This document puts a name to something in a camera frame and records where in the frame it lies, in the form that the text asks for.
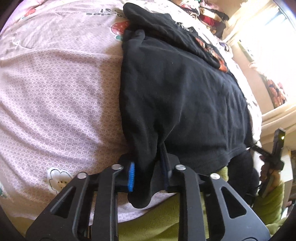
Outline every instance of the strawberry print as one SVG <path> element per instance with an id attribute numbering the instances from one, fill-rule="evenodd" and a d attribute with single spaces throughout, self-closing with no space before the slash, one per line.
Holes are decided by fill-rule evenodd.
<path id="1" fill-rule="evenodd" d="M 27 12 L 24 17 L 29 16 L 30 14 L 33 14 L 36 12 L 36 9 L 31 9 L 29 12 Z"/>
<path id="2" fill-rule="evenodd" d="M 111 27 L 112 33 L 116 35 L 116 39 L 122 41 L 124 30 L 128 27 L 129 21 L 115 23 Z"/>

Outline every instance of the black fabric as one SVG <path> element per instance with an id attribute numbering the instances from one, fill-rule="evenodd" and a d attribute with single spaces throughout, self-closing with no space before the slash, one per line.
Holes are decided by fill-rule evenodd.
<path id="1" fill-rule="evenodd" d="M 249 205 L 259 185 L 259 175 L 253 166 L 253 158 L 248 150 L 233 157 L 228 163 L 228 183 Z"/>
<path id="2" fill-rule="evenodd" d="M 224 22 L 219 22 L 215 27 L 216 27 L 215 35 L 221 39 L 223 35 L 223 31 L 226 28 L 226 24 Z"/>
<path id="3" fill-rule="evenodd" d="M 214 46 L 202 47 L 193 28 L 168 14 L 131 3 L 123 11 L 130 26 L 123 36 L 120 112 L 136 164 L 129 201 L 141 208 L 150 202 L 159 144 L 165 142 L 182 164 L 209 174 L 242 153 L 252 135 L 245 98 L 232 73 L 219 70 Z"/>

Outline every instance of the folded clothes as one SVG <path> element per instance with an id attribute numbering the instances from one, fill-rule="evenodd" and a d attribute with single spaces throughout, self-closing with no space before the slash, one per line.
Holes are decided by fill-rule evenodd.
<path id="1" fill-rule="evenodd" d="M 222 18 L 220 18 L 220 16 L 218 14 L 211 12 L 210 10 L 205 9 L 203 7 L 200 7 L 200 14 L 208 16 L 209 18 L 212 18 L 218 22 L 222 21 Z"/>
<path id="2" fill-rule="evenodd" d="M 205 7 L 207 9 L 213 9 L 213 10 L 223 12 L 223 10 L 218 5 L 216 5 L 214 3 L 210 3 L 208 0 L 201 0 L 200 6 Z"/>
<path id="3" fill-rule="evenodd" d="M 200 20 L 212 27 L 217 25 L 217 23 L 219 23 L 216 20 L 202 14 L 200 15 Z"/>
<path id="4" fill-rule="evenodd" d="M 197 19 L 198 16 L 200 15 L 200 11 L 199 9 L 195 9 L 195 8 L 190 8 L 188 5 L 183 4 L 180 5 L 180 8 L 183 9 L 185 12 L 187 12 L 191 17 L 193 17 L 194 19 Z"/>
<path id="5" fill-rule="evenodd" d="M 129 201 L 149 204 L 157 146 L 197 173 L 226 166 L 252 142 L 248 107 L 234 75 L 213 45 L 168 14 L 123 7 L 120 112 L 136 164 Z"/>
<path id="6" fill-rule="evenodd" d="M 216 9 L 209 9 L 209 8 L 206 8 L 206 7 L 204 7 L 204 9 L 209 10 L 209 11 L 217 14 L 223 21 L 228 21 L 229 20 L 228 15 L 223 13 L 223 12 L 220 12 L 220 11 L 218 11 Z"/>

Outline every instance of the green fabric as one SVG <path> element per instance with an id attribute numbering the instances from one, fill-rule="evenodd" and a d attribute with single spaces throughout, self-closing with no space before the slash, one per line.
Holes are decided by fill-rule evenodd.
<path id="1" fill-rule="evenodd" d="M 228 181 L 228 169 L 223 168 L 218 174 Z M 284 194 L 284 184 L 281 183 L 274 191 L 264 199 L 256 197 L 255 212 L 268 225 L 271 234 L 274 234 L 283 221 L 281 206 Z M 204 224 L 206 238 L 209 237 L 205 204 L 202 198 L 202 209 L 204 213 Z M 128 222 L 118 224 L 119 241 L 177 241 L 179 230 L 179 195 L 174 195 L 145 215 Z"/>
<path id="2" fill-rule="evenodd" d="M 217 172 L 228 181 L 228 169 Z M 202 209 L 206 238 L 209 237 L 205 204 Z M 150 210 L 145 215 L 128 222 L 118 224 L 120 241 L 178 241 L 179 230 L 179 195 L 170 197 L 165 202 Z"/>
<path id="3" fill-rule="evenodd" d="M 276 187 L 265 198 L 257 196 L 253 210 L 261 218 L 265 225 L 276 223 L 281 219 L 281 208 L 284 199 L 285 184 Z"/>
<path id="4" fill-rule="evenodd" d="M 268 224 L 266 225 L 266 227 L 269 230 L 269 233 L 271 236 L 273 236 L 276 231 L 279 230 L 279 228 L 284 224 L 284 222 L 286 221 L 287 218 L 283 218 L 280 221 L 276 222 L 276 223 L 272 223 L 272 224 Z"/>

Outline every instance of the bed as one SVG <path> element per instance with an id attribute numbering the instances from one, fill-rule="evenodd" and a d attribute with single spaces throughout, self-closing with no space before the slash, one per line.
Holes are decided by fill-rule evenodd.
<path id="1" fill-rule="evenodd" d="M 169 13 L 217 47 L 246 98 L 253 140 L 260 139 L 261 112 L 241 69 L 172 2 L 24 0 L 0 34 L 0 204 L 9 216 L 34 220 L 77 173 L 100 172 L 127 151 L 117 98 L 126 2 Z M 121 195 L 118 221 L 170 195 L 157 193 L 140 210 Z"/>

